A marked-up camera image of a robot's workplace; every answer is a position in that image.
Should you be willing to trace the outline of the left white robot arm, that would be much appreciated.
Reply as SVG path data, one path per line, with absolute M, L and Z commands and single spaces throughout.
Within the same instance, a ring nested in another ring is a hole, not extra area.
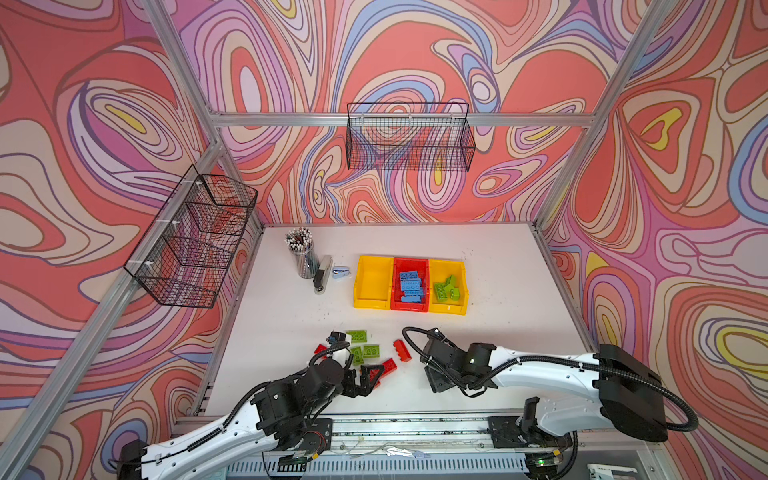
M 339 396 L 370 395 L 386 368 L 354 365 L 340 332 L 305 367 L 247 391 L 225 416 L 166 442 L 132 441 L 110 464 L 119 479 L 198 479 L 249 455 L 286 452 L 281 465 L 305 466 L 331 446 L 332 422 L 320 418 Z

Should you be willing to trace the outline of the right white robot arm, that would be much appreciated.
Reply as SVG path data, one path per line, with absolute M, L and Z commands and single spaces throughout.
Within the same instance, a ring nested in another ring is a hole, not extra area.
M 403 339 L 424 365 L 433 392 L 456 388 L 468 398 L 490 390 L 529 388 L 524 429 L 551 436 L 612 428 L 651 443 L 667 441 L 671 432 L 689 433 L 699 426 L 695 410 L 666 388 L 659 374 L 622 348 L 602 344 L 595 353 L 546 355 L 473 343 L 460 348 L 439 329 L 421 330 L 424 346 Z

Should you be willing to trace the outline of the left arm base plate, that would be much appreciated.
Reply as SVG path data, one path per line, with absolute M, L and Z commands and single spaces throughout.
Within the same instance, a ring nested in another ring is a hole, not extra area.
M 284 451 L 299 451 L 307 453 L 322 453 L 332 444 L 334 422 L 330 418 L 318 418 L 300 436 L 289 440 Z

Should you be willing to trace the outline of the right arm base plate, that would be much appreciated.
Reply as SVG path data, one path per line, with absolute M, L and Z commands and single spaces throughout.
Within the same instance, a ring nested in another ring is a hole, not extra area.
M 491 416 L 486 430 L 493 446 L 502 448 L 568 449 L 573 446 L 570 434 L 553 436 L 537 426 L 523 428 L 518 416 Z

